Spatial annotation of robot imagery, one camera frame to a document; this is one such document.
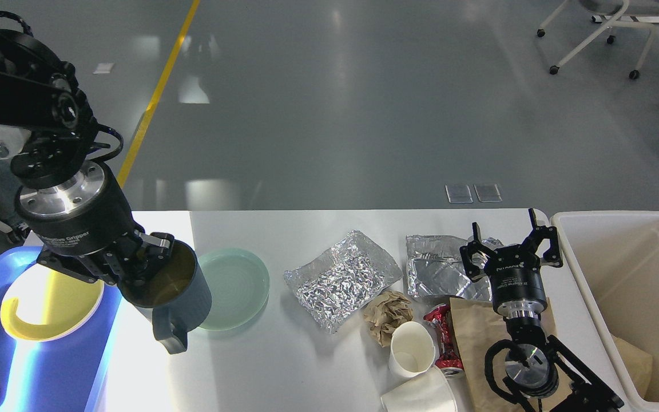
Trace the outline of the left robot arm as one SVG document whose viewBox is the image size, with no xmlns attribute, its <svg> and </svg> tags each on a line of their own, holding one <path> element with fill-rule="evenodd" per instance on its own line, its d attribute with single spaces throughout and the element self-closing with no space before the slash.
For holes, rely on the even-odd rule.
<svg viewBox="0 0 659 412">
<path fill-rule="evenodd" d="M 145 287 L 175 239 L 144 232 L 107 162 L 123 149 L 100 124 L 76 71 L 0 11 L 0 125 L 29 131 L 10 169 L 16 214 L 43 242 L 39 263 L 86 283 Z"/>
</svg>

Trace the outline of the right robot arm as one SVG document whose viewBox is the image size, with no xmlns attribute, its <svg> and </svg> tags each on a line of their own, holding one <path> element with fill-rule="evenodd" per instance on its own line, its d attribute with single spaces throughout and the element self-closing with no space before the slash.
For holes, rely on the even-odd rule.
<svg viewBox="0 0 659 412">
<path fill-rule="evenodd" d="M 465 275 L 473 282 L 489 280 L 492 308 L 508 333 L 486 351 L 487 384 L 504 401 L 541 411 L 542 401 L 556 393 L 559 374 L 564 373 L 571 392 L 554 411 L 618 411 L 625 404 L 620 396 L 542 327 L 547 300 L 541 268 L 564 263 L 557 228 L 538 224 L 533 209 L 528 214 L 531 231 L 520 243 L 492 249 L 473 223 L 473 238 L 460 248 Z"/>
</svg>

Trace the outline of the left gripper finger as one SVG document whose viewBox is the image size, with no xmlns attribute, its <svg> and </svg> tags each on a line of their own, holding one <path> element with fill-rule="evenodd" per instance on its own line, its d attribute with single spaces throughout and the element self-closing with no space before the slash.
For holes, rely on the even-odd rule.
<svg viewBox="0 0 659 412">
<path fill-rule="evenodd" d="M 89 255 L 57 255 L 47 246 L 42 247 L 37 263 L 58 273 L 86 283 L 102 280 L 117 285 L 126 276 L 126 267 L 136 255 L 135 246 L 107 246 Z"/>
<path fill-rule="evenodd" d="M 126 235 L 126 279 L 152 280 L 172 258 L 175 237 L 170 233 L 131 231 Z"/>
</svg>

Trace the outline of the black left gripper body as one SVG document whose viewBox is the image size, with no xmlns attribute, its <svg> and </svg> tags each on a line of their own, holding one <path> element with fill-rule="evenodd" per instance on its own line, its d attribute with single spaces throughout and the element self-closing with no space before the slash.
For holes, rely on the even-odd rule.
<svg viewBox="0 0 659 412">
<path fill-rule="evenodd" d="M 103 162 L 85 161 L 58 186 L 19 188 L 15 209 L 43 242 L 37 261 L 47 267 L 106 250 L 131 258 L 138 250 L 138 225 L 112 170 Z"/>
</svg>

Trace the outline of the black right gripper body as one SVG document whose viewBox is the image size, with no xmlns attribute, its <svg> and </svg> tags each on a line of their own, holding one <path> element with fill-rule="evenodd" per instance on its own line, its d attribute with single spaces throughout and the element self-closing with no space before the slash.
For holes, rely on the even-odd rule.
<svg viewBox="0 0 659 412">
<path fill-rule="evenodd" d="M 501 316 L 539 316 L 547 309 L 541 267 L 523 261 L 487 263 L 491 302 Z"/>
</svg>

